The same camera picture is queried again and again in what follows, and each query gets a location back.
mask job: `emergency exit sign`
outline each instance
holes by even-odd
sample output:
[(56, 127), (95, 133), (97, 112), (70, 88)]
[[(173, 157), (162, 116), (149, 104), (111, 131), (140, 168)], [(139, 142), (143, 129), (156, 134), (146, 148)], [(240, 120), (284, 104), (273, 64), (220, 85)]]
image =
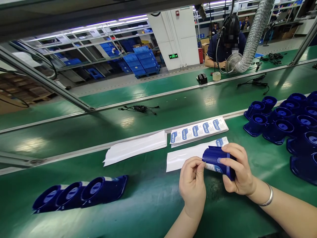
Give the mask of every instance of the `emergency exit sign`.
[(170, 59), (176, 59), (178, 58), (178, 54), (171, 54), (171, 55), (168, 55)]

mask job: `white pillar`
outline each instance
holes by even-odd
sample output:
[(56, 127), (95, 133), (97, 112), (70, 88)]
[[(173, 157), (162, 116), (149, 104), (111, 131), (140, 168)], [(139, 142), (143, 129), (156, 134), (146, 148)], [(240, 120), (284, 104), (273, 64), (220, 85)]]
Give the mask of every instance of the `white pillar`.
[[(147, 16), (168, 70), (199, 64), (192, 6), (163, 11), (157, 17)], [(169, 58), (176, 53), (178, 59)]]

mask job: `hand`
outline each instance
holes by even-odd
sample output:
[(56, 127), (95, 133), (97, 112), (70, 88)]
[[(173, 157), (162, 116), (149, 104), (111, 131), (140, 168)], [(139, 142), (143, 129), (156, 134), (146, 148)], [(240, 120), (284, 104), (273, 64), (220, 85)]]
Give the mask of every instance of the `hand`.
[(185, 201), (185, 212), (190, 218), (201, 218), (206, 201), (204, 182), (205, 163), (199, 157), (185, 161), (179, 178), (179, 191)]
[(225, 62), (225, 61), (219, 63), (219, 67), (220, 67), (221, 69), (224, 69), (225, 66), (226, 66), (226, 62)]
[(234, 181), (231, 181), (227, 175), (223, 175), (226, 191), (236, 192), (240, 195), (252, 195), (256, 189), (256, 182), (253, 175), (251, 174), (248, 156), (245, 149), (235, 143), (229, 143), (223, 146), (221, 149), (237, 158), (237, 161), (230, 158), (220, 159), (221, 163), (233, 168), (236, 175)]

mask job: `flexible duct hose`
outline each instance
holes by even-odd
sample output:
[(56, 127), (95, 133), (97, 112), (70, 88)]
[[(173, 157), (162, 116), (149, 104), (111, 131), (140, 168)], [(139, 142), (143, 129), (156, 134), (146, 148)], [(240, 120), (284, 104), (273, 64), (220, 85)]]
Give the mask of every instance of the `flexible duct hose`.
[(235, 70), (245, 72), (251, 65), (257, 51), (264, 27), (270, 17), (274, 0), (260, 0), (259, 7), (253, 19), (247, 43), (244, 48), (242, 59), (236, 64)]

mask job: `white backing paper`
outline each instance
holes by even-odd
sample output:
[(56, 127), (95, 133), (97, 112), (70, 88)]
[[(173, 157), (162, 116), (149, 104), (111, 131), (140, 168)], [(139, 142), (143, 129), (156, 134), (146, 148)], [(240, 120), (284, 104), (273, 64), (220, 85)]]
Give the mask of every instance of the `white backing paper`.
[(217, 140), (213, 140), (211, 142), (207, 142), (207, 143), (199, 144), (199, 145), (189, 147), (186, 149), (170, 152), (167, 154), (166, 172), (181, 169), (185, 161), (189, 159), (190, 157), (198, 156), (202, 158), (202, 155), (205, 149), (208, 148), (208, 146), (222, 147), (228, 143), (229, 142), (227, 137), (222, 137)]
[(118, 143), (112, 146), (106, 153), (103, 161), (104, 166), (117, 163), (127, 158), (143, 154), (152, 150), (161, 149), (167, 146), (167, 134), (165, 131), (151, 136)]
[(172, 144), (173, 148), (202, 138), (214, 136), (228, 130), (229, 128), (226, 125), (223, 117), (218, 117), (205, 122), (200, 122), (173, 130), (171, 132), (170, 144)]

